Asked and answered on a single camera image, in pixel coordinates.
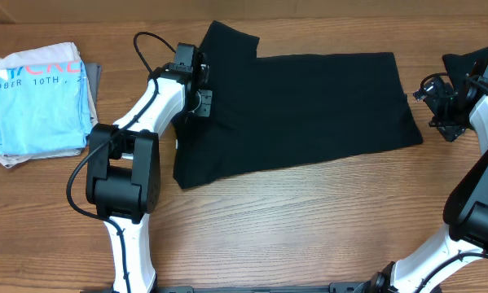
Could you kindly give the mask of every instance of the black cable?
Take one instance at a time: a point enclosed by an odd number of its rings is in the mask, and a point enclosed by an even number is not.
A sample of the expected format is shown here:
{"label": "black cable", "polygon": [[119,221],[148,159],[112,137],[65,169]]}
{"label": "black cable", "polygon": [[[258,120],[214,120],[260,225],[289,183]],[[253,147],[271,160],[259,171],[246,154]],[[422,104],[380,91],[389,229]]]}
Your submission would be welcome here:
{"label": "black cable", "polygon": [[[149,67],[149,64],[147,64],[145,58],[143,57],[143,55],[140,53],[140,50],[138,50],[138,46],[137,46],[137,37],[142,35],[142,34],[147,34],[149,36],[152,36],[152,37],[156,37],[157,39],[161,40],[162,42],[164,42],[173,52],[175,52],[175,50],[173,49],[173,47],[168,43],[166,42],[163,38],[153,34],[153,33],[147,33],[147,32],[140,32],[140,33],[137,33],[135,34],[134,36],[134,47],[135,47],[135,50],[137,51],[137,54],[138,56],[140,57],[140,59],[143,61],[144,65],[146,66],[147,70],[152,73],[152,70],[151,68]],[[75,178],[77,177],[77,174],[79,173],[79,171],[81,171],[82,167],[84,167],[84,165],[86,163],[88,163],[88,161],[90,160],[90,158],[95,155],[99,150],[101,150],[103,147],[109,145],[110,142],[112,142],[113,140],[115,140],[116,138],[118,138],[121,134],[123,134],[129,127],[131,127],[133,124],[135,124],[138,119],[144,114],[144,112],[152,105],[152,103],[155,101],[155,98],[158,94],[158,91],[159,91],[159,85],[158,83],[156,82],[156,79],[153,79],[153,81],[155,82],[155,91],[153,92],[153,95],[152,97],[149,99],[149,101],[147,101],[146,105],[144,105],[144,107],[142,109],[140,109],[140,111],[137,113],[137,115],[135,115],[133,117],[133,119],[127,124],[125,125],[124,127],[122,127],[121,129],[119,129],[118,131],[116,131],[109,139],[106,139],[104,140],[103,142],[101,142],[99,144],[99,146],[97,146],[94,150],[92,150],[86,157],[84,157],[84,159],[82,159],[81,163],[79,163],[77,165],[77,167],[73,170],[72,172],[72,175],[70,175],[70,178],[68,179],[68,184],[66,185],[66,199],[68,200],[68,203],[70,204],[70,206],[76,211],[76,212],[79,212],[80,214],[82,214],[83,216],[88,216],[90,218],[93,218],[93,219],[97,219],[97,220],[101,220],[101,221],[105,221],[107,222],[108,224],[112,225],[113,227],[115,227],[115,229],[117,230],[117,235],[119,236],[120,240],[121,240],[121,251],[122,251],[122,270],[123,270],[123,273],[124,273],[124,276],[123,278],[125,279],[125,283],[126,283],[126,290],[128,293],[131,293],[131,287],[130,287],[130,279],[128,278],[128,275],[129,275],[129,272],[128,272],[128,266],[127,266],[127,263],[126,263],[126,247],[125,247],[125,240],[124,240],[124,234],[123,234],[123,230],[121,229],[121,227],[115,222],[115,221],[112,221],[110,220],[109,218],[107,219],[102,219],[101,217],[99,217],[98,215],[95,215],[91,212],[87,212],[85,210],[83,210],[82,208],[79,208],[75,202],[73,201],[73,198],[72,198],[72,185],[73,185],[73,182],[75,181]]]}
{"label": "black cable", "polygon": [[454,256],[454,257],[450,258],[449,260],[445,261],[444,263],[442,263],[441,265],[439,265],[435,270],[432,271],[432,273],[430,273],[428,276],[426,276],[426,278],[423,279],[423,281],[421,282],[419,288],[417,288],[417,291],[415,291],[415,293],[420,293],[423,290],[423,288],[426,286],[426,284],[428,282],[430,282],[430,280],[432,280],[433,276],[435,276],[437,273],[439,273],[442,269],[444,269],[448,265],[456,262],[457,260],[463,261],[463,258],[467,257],[467,256],[481,257],[481,258],[488,260],[488,254],[486,254],[486,253],[476,253],[476,252],[460,253],[457,256]]}
{"label": "black cable", "polygon": [[[421,81],[421,85],[420,85],[420,92],[421,93],[425,93],[427,94],[429,97],[430,97],[430,94],[428,91],[426,91],[424,89],[424,84],[430,79],[430,78],[434,78],[434,77],[448,77],[448,73],[446,72],[440,72],[440,73],[434,73],[434,74],[430,74],[429,76],[425,77],[422,81]],[[454,98],[456,97],[457,94],[452,94],[452,95],[449,95],[449,96],[445,96],[445,97],[442,97],[442,98]]]}
{"label": "black cable", "polygon": [[486,87],[485,85],[483,85],[481,82],[476,81],[476,79],[478,77],[479,76],[469,77],[469,78],[466,78],[466,81],[469,82],[469,83],[471,83],[472,85],[475,85],[479,89],[484,90],[488,94],[488,87]]}
{"label": "black cable", "polygon": [[175,49],[168,43],[165,41],[165,39],[163,39],[162,37],[159,37],[157,35],[155,35],[154,33],[148,33],[148,32],[138,32],[135,34],[135,37],[133,37],[133,46],[135,47],[135,50],[137,51],[137,54],[138,56],[140,57],[140,59],[143,61],[144,63],[144,66],[146,66],[147,70],[152,73],[153,72],[153,69],[151,66],[149,66],[149,64],[146,62],[144,56],[142,53],[140,53],[140,50],[138,49],[138,44],[137,44],[137,39],[138,39],[138,36],[140,35],[147,35],[147,36],[151,36],[151,37],[154,37],[158,40],[160,40],[161,42],[163,42],[166,46],[168,46],[168,48],[173,52],[173,53],[177,53],[177,51],[175,51]]}

